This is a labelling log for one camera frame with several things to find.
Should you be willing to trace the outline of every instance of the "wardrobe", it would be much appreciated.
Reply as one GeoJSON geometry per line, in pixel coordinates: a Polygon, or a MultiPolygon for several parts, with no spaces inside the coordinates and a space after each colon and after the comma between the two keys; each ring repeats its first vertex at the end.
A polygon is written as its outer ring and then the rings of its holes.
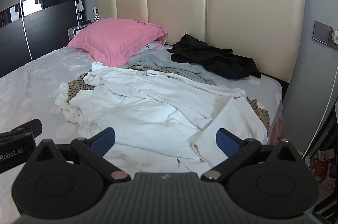
{"type": "Polygon", "coordinates": [[[0,0],[0,77],[69,42],[74,0],[0,0]]]}

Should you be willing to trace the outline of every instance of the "beige leather headboard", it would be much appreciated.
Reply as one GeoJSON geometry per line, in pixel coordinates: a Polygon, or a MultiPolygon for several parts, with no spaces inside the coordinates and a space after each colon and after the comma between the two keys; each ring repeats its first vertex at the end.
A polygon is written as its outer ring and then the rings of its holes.
{"type": "Polygon", "coordinates": [[[100,18],[159,24],[174,44],[188,33],[251,57],[258,69],[290,82],[303,25],[304,0],[97,0],[100,18]]]}

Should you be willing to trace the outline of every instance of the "black garment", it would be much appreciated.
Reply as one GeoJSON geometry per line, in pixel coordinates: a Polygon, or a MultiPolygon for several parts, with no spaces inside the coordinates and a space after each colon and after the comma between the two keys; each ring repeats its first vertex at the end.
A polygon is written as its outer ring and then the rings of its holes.
{"type": "Polygon", "coordinates": [[[171,60],[178,63],[199,63],[205,70],[227,79],[241,79],[249,75],[257,78],[261,73],[251,58],[232,54],[232,49],[210,47],[189,34],[167,49],[173,53],[171,60]]]}

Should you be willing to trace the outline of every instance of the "metal screw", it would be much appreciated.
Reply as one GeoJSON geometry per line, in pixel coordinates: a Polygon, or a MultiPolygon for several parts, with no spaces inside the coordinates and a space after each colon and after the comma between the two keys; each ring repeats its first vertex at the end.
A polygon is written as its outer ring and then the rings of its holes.
{"type": "Polygon", "coordinates": [[[122,170],[116,170],[115,172],[112,172],[110,176],[115,180],[123,180],[128,177],[128,174],[122,170]]]}
{"type": "Polygon", "coordinates": [[[221,173],[218,170],[209,170],[204,173],[204,176],[210,180],[217,180],[221,177],[221,173]]]}

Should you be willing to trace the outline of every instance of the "bed sheet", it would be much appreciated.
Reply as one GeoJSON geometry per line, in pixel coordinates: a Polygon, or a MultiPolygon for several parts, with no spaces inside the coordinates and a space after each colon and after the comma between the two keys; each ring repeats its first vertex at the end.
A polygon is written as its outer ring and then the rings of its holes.
{"type": "MultiPolygon", "coordinates": [[[[145,54],[170,60],[171,53],[166,51],[168,47],[145,54]]],[[[133,56],[130,60],[145,54],[133,56]]],[[[38,118],[42,122],[43,133],[35,139],[37,144],[45,138],[61,144],[78,137],[78,125],[66,121],[62,110],[55,105],[55,99],[61,83],[74,80],[90,68],[87,52],[61,48],[1,78],[0,133],[38,118]]],[[[261,79],[250,76],[241,80],[228,80],[213,73],[209,75],[219,85],[244,89],[250,99],[258,99],[259,107],[269,112],[270,124],[274,124],[280,116],[282,88],[276,80],[265,75],[261,79]]],[[[12,223],[19,216],[11,198],[11,184],[22,166],[0,174],[0,224],[12,223]]]]}

